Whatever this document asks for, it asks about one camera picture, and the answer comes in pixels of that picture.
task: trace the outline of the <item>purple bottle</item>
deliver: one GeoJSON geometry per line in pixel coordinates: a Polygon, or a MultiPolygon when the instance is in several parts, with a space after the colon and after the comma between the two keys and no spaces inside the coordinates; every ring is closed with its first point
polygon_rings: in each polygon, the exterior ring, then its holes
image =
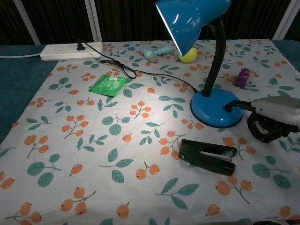
{"type": "Polygon", "coordinates": [[[247,68],[242,69],[234,83],[234,86],[237,86],[239,88],[244,88],[247,83],[249,75],[250,75],[250,71],[247,68]]]}

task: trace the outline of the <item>white cable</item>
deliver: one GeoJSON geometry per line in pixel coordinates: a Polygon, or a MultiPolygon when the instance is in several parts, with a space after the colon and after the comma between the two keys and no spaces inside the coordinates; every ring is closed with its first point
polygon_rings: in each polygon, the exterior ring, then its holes
{"type": "Polygon", "coordinates": [[[15,59],[15,58],[27,58],[27,57],[34,57],[34,56],[39,56],[40,53],[38,54],[33,54],[33,55],[20,55],[20,56],[0,56],[1,59],[15,59]]]}

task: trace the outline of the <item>table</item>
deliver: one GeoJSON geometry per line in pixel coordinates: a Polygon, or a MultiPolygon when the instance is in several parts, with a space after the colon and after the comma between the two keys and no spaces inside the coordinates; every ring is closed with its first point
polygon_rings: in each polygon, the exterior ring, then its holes
{"type": "MultiPolygon", "coordinates": [[[[177,50],[155,63],[140,54],[145,46],[166,44],[173,42],[106,43],[104,52],[132,68],[174,75],[202,89],[214,41],[197,41],[198,57],[190,64],[178,60],[177,50]]],[[[138,73],[115,98],[88,92],[102,74],[124,77],[96,60],[59,62],[13,125],[0,149],[2,224],[299,219],[299,134],[261,143],[248,131],[248,112],[232,128],[203,125],[189,109],[191,88],[167,76],[138,73]],[[177,160],[182,138],[237,147],[234,176],[177,160]]],[[[299,81],[269,40],[228,40],[215,88],[244,101],[298,98],[299,81]],[[232,84],[242,68],[251,70],[244,89],[232,84]]]]}

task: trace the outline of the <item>desk lamp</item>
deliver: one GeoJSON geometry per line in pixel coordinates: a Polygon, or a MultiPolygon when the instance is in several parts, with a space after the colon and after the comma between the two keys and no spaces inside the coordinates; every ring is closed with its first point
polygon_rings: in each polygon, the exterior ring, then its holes
{"type": "Polygon", "coordinates": [[[228,113],[223,107],[239,99],[232,93],[213,88],[223,62],[226,36],[222,24],[223,15],[230,0],[160,0],[156,7],[181,55],[193,47],[204,25],[209,25],[216,38],[216,52],[203,90],[191,101],[193,115],[204,124],[215,128],[228,128],[242,118],[239,107],[228,113]]]}

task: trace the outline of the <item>yellow ball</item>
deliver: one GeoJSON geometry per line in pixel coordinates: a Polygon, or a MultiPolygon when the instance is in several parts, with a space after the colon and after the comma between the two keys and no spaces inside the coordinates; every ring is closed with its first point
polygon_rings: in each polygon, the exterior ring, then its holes
{"type": "Polygon", "coordinates": [[[191,50],[188,51],[187,54],[182,56],[180,53],[178,53],[179,59],[185,63],[190,63],[195,60],[197,57],[197,49],[194,47],[191,48],[191,50]]]}

